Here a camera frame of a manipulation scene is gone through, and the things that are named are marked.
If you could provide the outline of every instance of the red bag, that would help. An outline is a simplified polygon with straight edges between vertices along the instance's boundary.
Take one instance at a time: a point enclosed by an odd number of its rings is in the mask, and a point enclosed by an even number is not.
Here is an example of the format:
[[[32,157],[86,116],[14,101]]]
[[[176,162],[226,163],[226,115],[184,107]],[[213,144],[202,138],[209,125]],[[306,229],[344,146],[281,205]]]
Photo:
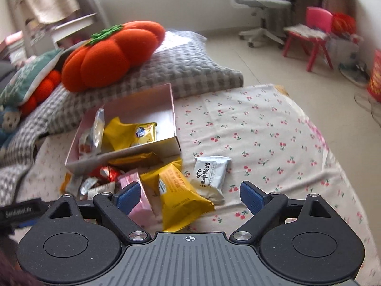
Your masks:
[[[332,33],[341,36],[344,33],[356,33],[356,20],[343,13],[334,13],[332,20]]]
[[[381,102],[381,51],[376,49],[375,62],[373,64],[372,77],[368,86],[369,94],[378,102]]]

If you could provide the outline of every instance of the white wall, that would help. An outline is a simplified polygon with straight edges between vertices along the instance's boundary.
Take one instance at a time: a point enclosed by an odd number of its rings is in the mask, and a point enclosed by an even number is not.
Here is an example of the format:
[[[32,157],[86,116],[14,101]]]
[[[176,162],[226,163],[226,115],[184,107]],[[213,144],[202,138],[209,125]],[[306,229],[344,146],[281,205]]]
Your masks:
[[[250,9],[235,9],[230,0],[100,0],[111,22],[151,20],[165,28],[203,31],[257,26]]]
[[[0,0],[0,43],[10,34],[16,32],[7,0]]]
[[[357,0],[357,32],[365,41],[360,49],[360,58],[371,69],[375,49],[381,49],[381,0]]]

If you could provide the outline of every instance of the gray blanket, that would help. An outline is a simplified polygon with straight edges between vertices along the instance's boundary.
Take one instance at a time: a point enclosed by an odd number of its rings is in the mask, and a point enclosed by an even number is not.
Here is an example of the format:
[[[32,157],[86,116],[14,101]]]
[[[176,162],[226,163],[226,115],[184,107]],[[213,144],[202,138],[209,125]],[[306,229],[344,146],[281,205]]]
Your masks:
[[[242,87],[242,73],[212,61],[205,41],[194,32],[170,31],[148,62],[111,86],[74,94],[59,85],[22,123],[8,147],[0,168],[0,206],[12,202],[18,182],[34,162],[38,138],[77,128],[83,114],[94,106],[164,83],[172,84],[175,99]]]

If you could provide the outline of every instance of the red chair leg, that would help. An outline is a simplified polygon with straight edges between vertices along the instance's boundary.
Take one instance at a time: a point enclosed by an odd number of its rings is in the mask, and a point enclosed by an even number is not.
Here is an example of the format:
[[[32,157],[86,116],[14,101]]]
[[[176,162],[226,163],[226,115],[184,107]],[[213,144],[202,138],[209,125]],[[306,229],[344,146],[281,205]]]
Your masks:
[[[311,57],[310,57],[310,60],[308,61],[308,65],[307,65],[307,72],[311,72],[312,70],[312,67],[314,66],[314,63],[315,63],[315,60],[316,60],[316,56],[319,52],[319,43],[315,43],[314,45],[314,49],[312,50],[312,54],[311,54]]]
[[[325,44],[322,44],[321,47],[323,48],[323,52],[324,52],[324,54],[325,54],[325,57],[327,58],[328,65],[329,65],[330,68],[333,70],[332,61],[331,61],[330,55],[328,54],[327,49],[325,48]]]
[[[300,44],[302,45],[303,50],[306,53],[306,55],[309,56],[309,51],[308,51],[308,48],[307,48],[306,44],[304,43],[304,41],[300,40]]]
[[[292,39],[293,39],[293,36],[289,35],[288,38],[287,38],[287,42],[286,42],[285,48],[283,50],[283,57],[287,57],[287,52],[288,52],[288,50],[290,48]]]

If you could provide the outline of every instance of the yellow snack package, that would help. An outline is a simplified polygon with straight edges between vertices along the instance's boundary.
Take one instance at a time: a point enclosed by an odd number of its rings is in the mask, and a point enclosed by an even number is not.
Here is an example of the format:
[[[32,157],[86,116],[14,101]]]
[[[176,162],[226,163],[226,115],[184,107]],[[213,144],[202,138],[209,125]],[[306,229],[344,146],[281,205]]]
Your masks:
[[[156,140],[156,126],[157,123],[142,123],[137,125],[134,133],[134,140],[131,146],[145,144]]]
[[[113,118],[103,132],[103,145],[117,151],[130,147],[135,140],[136,123],[122,123],[119,117]]]
[[[60,193],[61,194],[66,194],[66,186],[69,183],[71,177],[72,177],[72,175],[70,173],[66,172],[65,179],[60,186]]]
[[[140,174],[141,181],[145,185],[147,185],[148,187],[153,189],[156,194],[158,194],[159,193],[159,185],[158,185],[159,174],[161,171],[163,171],[166,167],[169,167],[170,165],[174,165],[177,169],[179,169],[181,171],[182,159],[181,158],[176,159],[175,161],[172,161],[171,163],[165,165],[162,168],[152,170],[152,171],[144,173],[144,174]]]
[[[155,153],[140,153],[138,155],[112,159],[109,161],[109,164],[123,171],[128,171],[140,167],[151,167],[160,162],[161,159]]]
[[[160,171],[159,192],[166,232],[179,231],[202,214],[215,210],[213,202],[198,195],[173,164]]]

